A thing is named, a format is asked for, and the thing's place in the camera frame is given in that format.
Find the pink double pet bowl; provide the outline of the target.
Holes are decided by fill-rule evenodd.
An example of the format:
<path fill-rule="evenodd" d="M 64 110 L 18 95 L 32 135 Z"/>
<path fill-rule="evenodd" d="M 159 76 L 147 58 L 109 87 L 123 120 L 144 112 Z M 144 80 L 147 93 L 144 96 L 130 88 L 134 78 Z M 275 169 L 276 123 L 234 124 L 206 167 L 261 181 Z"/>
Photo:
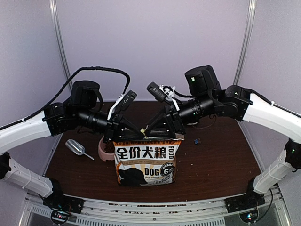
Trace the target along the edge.
<path fill-rule="evenodd" d="M 115 156 L 115 146 L 112 141 L 104 143 L 104 137 L 101 138 L 98 144 L 98 155 L 99 158 L 103 161 L 113 161 Z"/>

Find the dog food bag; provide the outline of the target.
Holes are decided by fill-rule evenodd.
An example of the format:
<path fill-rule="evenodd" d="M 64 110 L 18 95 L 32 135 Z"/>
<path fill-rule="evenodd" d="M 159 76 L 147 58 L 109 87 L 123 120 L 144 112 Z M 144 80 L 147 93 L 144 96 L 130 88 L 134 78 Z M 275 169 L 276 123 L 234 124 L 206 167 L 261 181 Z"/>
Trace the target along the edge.
<path fill-rule="evenodd" d="M 172 184 L 176 174 L 176 153 L 183 140 L 183 135 L 176 135 L 176 138 L 150 137 L 114 142 L 118 184 L 130 187 Z"/>

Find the metal scoop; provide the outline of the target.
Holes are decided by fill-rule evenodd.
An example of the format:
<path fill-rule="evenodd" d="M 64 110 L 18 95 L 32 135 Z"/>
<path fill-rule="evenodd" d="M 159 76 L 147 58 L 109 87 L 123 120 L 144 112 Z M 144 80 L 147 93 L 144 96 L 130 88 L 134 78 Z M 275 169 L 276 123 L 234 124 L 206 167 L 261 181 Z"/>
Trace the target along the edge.
<path fill-rule="evenodd" d="M 85 147 L 74 139 L 68 139 L 65 146 L 78 156 L 86 156 L 91 160 L 95 160 L 92 156 L 86 153 Z"/>

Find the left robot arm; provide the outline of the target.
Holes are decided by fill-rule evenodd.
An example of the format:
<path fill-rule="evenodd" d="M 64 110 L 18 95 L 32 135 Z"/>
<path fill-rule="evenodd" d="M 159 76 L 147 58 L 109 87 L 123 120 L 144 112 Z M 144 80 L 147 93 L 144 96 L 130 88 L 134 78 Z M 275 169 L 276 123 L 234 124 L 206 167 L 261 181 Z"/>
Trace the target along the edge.
<path fill-rule="evenodd" d="M 77 81 L 71 95 L 63 103 L 54 103 L 37 115 L 0 131 L 0 178 L 34 191 L 55 205 L 67 206 L 67 197 L 55 179 L 42 177 L 17 163 L 8 150 L 30 141 L 56 136 L 78 126 L 104 135 L 104 142 L 140 139 L 142 133 L 120 114 L 136 98 L 132 90 L 122 94 L 108 113 L 92 109 L 102 102 L 100 85 L 93 81 Z"/>

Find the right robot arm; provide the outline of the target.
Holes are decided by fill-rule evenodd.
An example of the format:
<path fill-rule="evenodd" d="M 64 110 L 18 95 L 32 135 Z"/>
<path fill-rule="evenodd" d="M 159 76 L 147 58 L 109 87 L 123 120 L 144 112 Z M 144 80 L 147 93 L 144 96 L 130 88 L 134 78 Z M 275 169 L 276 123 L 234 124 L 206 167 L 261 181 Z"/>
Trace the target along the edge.
<path fill-rule="evenodd" d="M 174 88 L 150 83 L 147 91 L 166 106 L 148 123 L 148 137 L 175 138 L 186 133 L 185 126 L 203 117 L 216 115 L 264 126 L 288 138 L 278 158 L 251 180 L 251 188 L 241 197 L 241 204 L 250 208 L 273 185 L 289 172 L 301 167 L 301 116 L 268 100 L 253 89 L 231 85 L 222 89 L 210 65 L 188 70 L 185 78 L 190 94 L 187 101 L 177 103 Z"/>

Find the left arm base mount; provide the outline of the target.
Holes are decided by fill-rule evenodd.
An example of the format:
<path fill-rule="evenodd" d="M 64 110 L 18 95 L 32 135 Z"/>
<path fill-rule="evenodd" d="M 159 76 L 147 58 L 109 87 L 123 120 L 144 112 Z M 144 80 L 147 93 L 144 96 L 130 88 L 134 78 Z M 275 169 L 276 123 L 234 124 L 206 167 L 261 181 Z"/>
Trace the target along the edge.
<path fill-rule="evenodd" d="M 50 181 L 53 186 L 52 194 L 42 197 L 43 204 L 52 210 L 51 221 L 55 225 L 62 225 L 68 221 L 72 213 L 80 214 L 82 212 L 84 200 L 65 195 L 56 179 L 50 178 Z"/>

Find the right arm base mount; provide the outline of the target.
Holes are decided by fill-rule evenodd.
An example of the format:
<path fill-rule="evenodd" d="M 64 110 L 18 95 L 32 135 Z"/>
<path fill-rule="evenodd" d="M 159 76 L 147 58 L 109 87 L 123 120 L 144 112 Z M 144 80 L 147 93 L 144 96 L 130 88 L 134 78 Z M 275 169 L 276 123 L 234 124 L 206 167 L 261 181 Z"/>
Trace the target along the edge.
<path fill-rule="evenodd" d="M 255 223 L 259 219 L 258 207 L 265 204 L 263 194 L 254 191 L 252 178 L 247 185 L 246 193 L 225 199 L 228 213 L 241 212 L 240 219 L 244 223 Z"/>

